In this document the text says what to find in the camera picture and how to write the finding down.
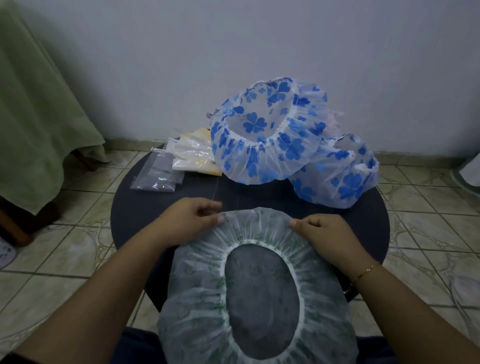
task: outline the person's right hand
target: person's right hand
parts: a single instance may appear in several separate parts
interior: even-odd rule
[[[340,215],[315,214],[302,220],[293,219],[290,227],[350,280],[375,263]]]

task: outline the table top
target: table top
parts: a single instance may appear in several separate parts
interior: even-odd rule
[[[304,218],[317,213],[340,214],[367,252],[379,262],[385,259],[390,240],[390,223],[385,204],[376,188],[363,193],[349,209],[335,209],[304,201],[297,197],[289,180],[247,186],[236,183],[225,175],[216,177],[186,172],[183,184],[177,185],[174,193],[131,190],[130,185],[148,156],[149,154],[143,157],[127,173],[113,199],[110,223],[117,249],[175,201],[183,197],[205,197],[223,202],[224,211],[269,207],[293,218]],[[165,251],[145,286],[145,292],[159,311],[167,299],[174,251],[175,247]],[[339,271],[336,273],[342,288],[349,288],[348,278]],[[346,293],[346,298],[350,301],[356,295],[357,292],[352,289]]]

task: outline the gold bracelet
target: gold bracelet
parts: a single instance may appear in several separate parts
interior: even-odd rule
[[[356,277],[356,278],[352,281],[351,285],[353,286],[355,283],[358,282],[358,280],[359,280],[360,278],[362,278],[365,274],[367,274],[368,272],[370,272],[371,270],[373,270],[373,269],[375,268],[375,266],[379,266],[379,265],[380,265],[380,263],[378,263],[378,262],[373,263],[373,264],[372,264],[371,266],[369,266],[362,274],[360,274],[358,277]]]

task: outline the green fabric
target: green fabric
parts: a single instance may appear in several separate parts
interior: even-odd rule
[[[90,122],[11,0],[0,0],[0,195],[37,214],[73,150],[107,161]]]

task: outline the wall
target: wall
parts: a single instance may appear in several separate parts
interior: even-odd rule
[[[106,138],[176,136],[285,75],[374,150],[480,149],[477,0],[17,1]]]

